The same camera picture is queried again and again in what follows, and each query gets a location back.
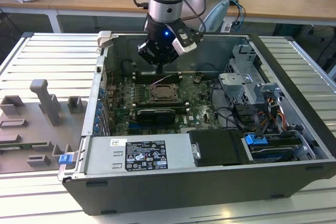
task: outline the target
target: table leg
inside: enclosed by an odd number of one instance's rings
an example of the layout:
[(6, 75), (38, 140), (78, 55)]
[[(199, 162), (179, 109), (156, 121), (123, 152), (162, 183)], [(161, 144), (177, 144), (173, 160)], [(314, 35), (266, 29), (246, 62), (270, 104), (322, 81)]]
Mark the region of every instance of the table leg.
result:
[(236, 20), (236, 17), (226, 16), (223, 20), (221, 33), (229, 33), (232, 27), (232, 23)]
[(47, 14), (49, 17), (49, 21), (51, 24), (51, 27), (53, 28), (54, 33), (63, 33), (63, 27), (61, 23), (58, 20), (58, 15), (55, 10), (51, 10), (50, 13)]
[(99, 25), (99, 22), (98, 22), (98, 17), (97, 16), (93, 16), (93, 25), (94, 25), (94, 28), (95, 29), (100, 29), (100, 25)]

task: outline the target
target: warning label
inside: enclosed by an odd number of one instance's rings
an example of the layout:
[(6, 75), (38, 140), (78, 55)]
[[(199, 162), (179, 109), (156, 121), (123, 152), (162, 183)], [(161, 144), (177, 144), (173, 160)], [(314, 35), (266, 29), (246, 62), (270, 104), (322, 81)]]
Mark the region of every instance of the warning label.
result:
[(165, 142), (126, 142), (125, 169), (128, 172), (168, 169)]

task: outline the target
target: motherboard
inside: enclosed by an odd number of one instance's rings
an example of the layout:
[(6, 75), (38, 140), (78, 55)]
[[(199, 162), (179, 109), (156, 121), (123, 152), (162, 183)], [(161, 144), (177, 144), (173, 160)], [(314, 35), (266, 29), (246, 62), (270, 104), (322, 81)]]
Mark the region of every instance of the motherboard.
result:
[(221, 128), (209, 100), (212, 80), (200, 74), (134, 74), (131, 78), (111, 77), (108, 83), (111, 135)]

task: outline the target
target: black plastic cover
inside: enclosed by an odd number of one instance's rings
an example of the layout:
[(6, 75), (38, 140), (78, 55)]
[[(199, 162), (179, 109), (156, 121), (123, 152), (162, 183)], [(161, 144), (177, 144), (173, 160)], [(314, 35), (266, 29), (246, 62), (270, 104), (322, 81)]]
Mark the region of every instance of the black plastic cover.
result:
[(200, 159), (196, 166), (244, 165), (249, 160), (237, 129), (195, 130), (189, 132), (190, 141), (198, 146)]

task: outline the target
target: sticker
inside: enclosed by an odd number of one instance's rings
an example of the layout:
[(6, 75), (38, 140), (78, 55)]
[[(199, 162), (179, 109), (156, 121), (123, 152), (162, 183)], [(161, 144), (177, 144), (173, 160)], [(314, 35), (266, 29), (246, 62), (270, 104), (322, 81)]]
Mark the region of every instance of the sticker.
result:
[(125, 145), (125, 169), (128, 172), (168, 169), (166, 145), (164, 141), (125, 142)]
[(125, 146), (127, 142), (127, 138), (112, 138), (110, 141), (110, 146)]

